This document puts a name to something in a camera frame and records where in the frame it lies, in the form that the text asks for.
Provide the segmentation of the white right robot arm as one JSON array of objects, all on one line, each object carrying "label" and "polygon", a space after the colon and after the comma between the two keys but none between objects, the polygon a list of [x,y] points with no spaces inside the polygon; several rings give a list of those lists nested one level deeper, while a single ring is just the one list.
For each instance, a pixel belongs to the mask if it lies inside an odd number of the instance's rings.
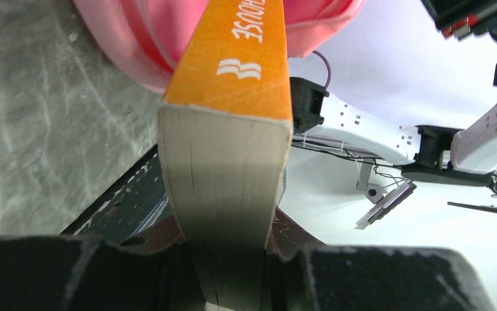
[{"label": "white right robot arm", "polygon": [[497,171],[497,1],[289,1],[294,143],[320,135],[413,181]]}]

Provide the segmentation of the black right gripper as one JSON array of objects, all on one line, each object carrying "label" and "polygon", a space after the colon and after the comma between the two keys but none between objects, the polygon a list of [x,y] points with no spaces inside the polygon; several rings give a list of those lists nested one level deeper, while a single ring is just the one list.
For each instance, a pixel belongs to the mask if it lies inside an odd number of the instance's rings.
[{"label": "black right gripper", "polygon": [[[497,43],[497,1],[423,1],[436,29],[461,41],[488,34]],[[497,64],[493,84],[497,86]]]}]

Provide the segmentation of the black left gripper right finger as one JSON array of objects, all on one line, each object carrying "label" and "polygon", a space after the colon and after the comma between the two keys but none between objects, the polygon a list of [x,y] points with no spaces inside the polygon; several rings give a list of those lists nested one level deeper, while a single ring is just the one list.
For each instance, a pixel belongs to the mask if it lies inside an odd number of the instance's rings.
[{"label": "black left gripper right finger", "polygon": [[303,229],[280,208],[275,209],[272,228],[266,245],[269,255],[290,260],[303,246],[322,246],[323,242]]}]

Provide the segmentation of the pink student backpack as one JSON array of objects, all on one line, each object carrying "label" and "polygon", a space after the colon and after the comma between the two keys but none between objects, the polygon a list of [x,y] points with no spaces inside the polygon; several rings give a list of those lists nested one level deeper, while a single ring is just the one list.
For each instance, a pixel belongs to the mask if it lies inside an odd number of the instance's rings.
[{"label": "pink student backpack", "polygon": [[362,1],[75,1],[104,54],[138,84],[163,92],[206,9],[235,42],[286,33],[289,57],[308,56],[343,29]]}]

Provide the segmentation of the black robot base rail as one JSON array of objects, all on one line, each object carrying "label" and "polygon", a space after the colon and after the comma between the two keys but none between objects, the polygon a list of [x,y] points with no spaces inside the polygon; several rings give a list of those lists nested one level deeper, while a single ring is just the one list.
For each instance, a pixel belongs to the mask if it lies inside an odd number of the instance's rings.
[{"label": "black robot base rail", "polygon": [[62,233],[99,235],[119,243],[170,214],[155,145],[101,194]]}]

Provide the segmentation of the orange treehouse book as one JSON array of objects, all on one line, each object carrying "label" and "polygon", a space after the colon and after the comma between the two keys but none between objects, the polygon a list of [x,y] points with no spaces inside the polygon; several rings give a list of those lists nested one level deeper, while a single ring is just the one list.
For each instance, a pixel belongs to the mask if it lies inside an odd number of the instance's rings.
[{"label": "orange treehouse book", "polygon": [[185,237],[263,248],[293,135],[286,33],[235,42],[206,9],[157,112],[170,204]]}]

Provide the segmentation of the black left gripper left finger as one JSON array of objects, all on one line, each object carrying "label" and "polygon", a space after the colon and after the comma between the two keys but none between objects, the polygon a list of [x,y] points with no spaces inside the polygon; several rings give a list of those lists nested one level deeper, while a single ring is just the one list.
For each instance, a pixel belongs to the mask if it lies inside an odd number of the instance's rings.
[{"label": "black left gripper left finger", "polygon": [[175,217],[170,214],[139,234],[121,243],[121,251],[134,255],[153,255],[166,252],[185,242]]}]

